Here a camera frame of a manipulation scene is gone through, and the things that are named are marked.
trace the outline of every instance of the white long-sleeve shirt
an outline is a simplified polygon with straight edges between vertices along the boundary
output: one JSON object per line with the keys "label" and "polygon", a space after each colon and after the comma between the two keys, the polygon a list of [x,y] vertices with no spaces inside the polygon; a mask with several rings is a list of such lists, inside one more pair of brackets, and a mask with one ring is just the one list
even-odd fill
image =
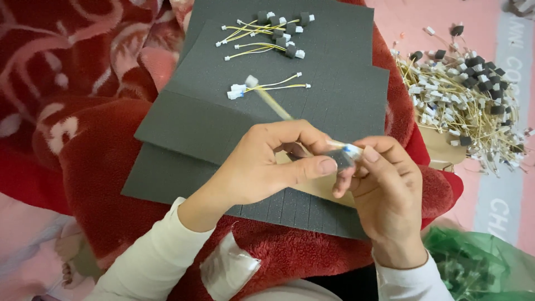
{"label": "white long-sleeve shirt", "polygon": [[[166,300],[213,232],[193,232],[180,222],[178,198],[165,217],[140,237],[100,278],[86,301]],[[376,264],[380,300],[453,301],[431,256],[411,270]],[[246,301],[339,301],[332,292],[296,280],[244,298]]]}

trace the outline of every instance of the red fleece blanket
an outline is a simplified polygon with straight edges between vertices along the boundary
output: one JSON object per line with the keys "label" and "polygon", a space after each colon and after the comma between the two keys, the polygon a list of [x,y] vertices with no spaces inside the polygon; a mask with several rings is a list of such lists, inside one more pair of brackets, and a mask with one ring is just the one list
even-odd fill
{"label": "red fleece blanket", "polygon": [[[141,147],[134,131],[173,71],[192,5],[189,0],[0,2],[0,192],[74,215],[102,268],[169,209],[120,191]],[[430,158],[408,94],[376,27],[373,64],[390,70],[385,133],[420,166],[426,226],[453,206],[462,182],[427,166]],[[177,285],[181,295],[172,293],[170,299],[210,299],[198,264],[235,221],[241,221],[233,228],[238,245],[262,260],[237,298],[371,263],[367,242],[225,216]]]}

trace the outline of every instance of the green plastic bag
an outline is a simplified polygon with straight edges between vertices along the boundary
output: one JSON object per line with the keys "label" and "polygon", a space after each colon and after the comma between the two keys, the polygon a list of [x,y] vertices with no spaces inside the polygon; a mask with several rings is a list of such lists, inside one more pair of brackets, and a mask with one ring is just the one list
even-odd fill
{"label": "green plastic bag", "polygon": [[535,257],[484,233],[432,227],[424,245],[456,301],[535,301]]}

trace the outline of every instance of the right hand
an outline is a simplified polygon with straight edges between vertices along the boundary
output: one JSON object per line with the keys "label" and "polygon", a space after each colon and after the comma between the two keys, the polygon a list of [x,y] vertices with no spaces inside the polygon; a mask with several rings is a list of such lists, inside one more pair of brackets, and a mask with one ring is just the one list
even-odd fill
{"label": "right hand", "polygon": [[392,137],[368,137],[354,143],[364,147],[349,190],[376,260],[408,269],[423,265],[427,252],[420,238],[422,174]]}

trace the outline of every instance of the hand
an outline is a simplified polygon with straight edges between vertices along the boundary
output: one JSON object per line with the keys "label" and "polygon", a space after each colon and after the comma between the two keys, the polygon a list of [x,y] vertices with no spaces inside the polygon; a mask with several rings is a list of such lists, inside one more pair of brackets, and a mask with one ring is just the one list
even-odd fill
{"label": "hand", "polygon": [[[180,205],[180,221],[190,230],[207,231],[233,205],[255,203],[289,186],[335,173],[336,162],[321,155],[332,149],[327,139],[304,120],[254,125],[212,178]],[[297,142],[315,156],[307,157]],[[275,153],[282,150],[302,159],[277,164]],[[339,175],[345,178],[339,182],[349,183],[354,170]]]}
{"label": "hand", "polygon": [[414,268],[427,261],[420,238],[422,174],[391,137],[355,142],[364,153],[349,190],[376,260],[392,268]]}

